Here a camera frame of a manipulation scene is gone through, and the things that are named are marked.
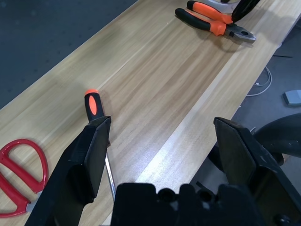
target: screwdriver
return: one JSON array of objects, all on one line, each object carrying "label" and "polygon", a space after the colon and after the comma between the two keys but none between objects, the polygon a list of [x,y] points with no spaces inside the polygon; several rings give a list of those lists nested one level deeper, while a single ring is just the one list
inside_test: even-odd
[{"label": "screwdriver", "polygon": [[[85,108],[86,108],[89,122],[104,116],[102,102],[100,100],[99,93],[96,89],[89,89],[85,93]],[[113,200],[115,201],[116,187],[115,187],[115,182],[111,170],[108,153],[106,153],[105,156],[105,166],[108,173],[112,197]]]}]

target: wooden tabletop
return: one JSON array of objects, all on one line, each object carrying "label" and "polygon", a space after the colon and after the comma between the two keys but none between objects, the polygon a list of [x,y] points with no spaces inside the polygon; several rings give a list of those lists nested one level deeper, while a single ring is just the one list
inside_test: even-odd
[{"label": "wooden tabletop", "polygon": [[[28,138],[43,148],[52,172],[88,123],[84,93],[98,89],[112,116],[108,155],[117,184],[154,183],[178,191],[216,142],[213,119],[230,119],[301,13],[300,0],[261,0],[237,22],[257,36],[251,45],[193,29],[174,16],[186,0],[139,0],[0,110],[0,146]],[[41,178],[37,154],[11,158]],[[11,171],[3,175],[35,195]],[[0,191],[3,211],[14,209]],[[113,201],[106,172],[80,225],[108,218]],[[24,225],[29,214],[1,219]]]}]

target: pliers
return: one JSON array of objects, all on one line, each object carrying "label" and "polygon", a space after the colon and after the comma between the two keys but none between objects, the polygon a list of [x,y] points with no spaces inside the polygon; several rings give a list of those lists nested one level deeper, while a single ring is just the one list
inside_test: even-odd
[{"label": "pliers", "polygon": [[233,22],[233,18],[236,18],[233,14],[231,16],[222,14],[213,7],[197,1],[188,1],[187,9],[211,19],[206,20],[185,9],[177,8],[175,10],[177,17],[195,28],[210,31],[215,35],[228,35],[249,43],[254,43],[256,40],[252,33]]}]

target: pliers jaw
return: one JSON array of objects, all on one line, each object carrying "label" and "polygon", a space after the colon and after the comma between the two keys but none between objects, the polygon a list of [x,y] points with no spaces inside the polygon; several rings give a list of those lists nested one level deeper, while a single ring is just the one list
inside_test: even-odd
[{"label": "pliers jaw", "polygon": [[247,31],[245,28],[237,26],[236,24],[227,24],[225,35],[248,43],[254,43],[256,41],[255,35]]}]

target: screwdriver handle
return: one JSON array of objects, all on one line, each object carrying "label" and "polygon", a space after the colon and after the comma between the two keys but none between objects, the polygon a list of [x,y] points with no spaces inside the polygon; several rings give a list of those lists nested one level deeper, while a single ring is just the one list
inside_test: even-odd
[{"label": "screwdriver handle", "polygon": [[96,89],[89,89],[85,93],[85,108],[89,121],[104,116],[102,102]]}]

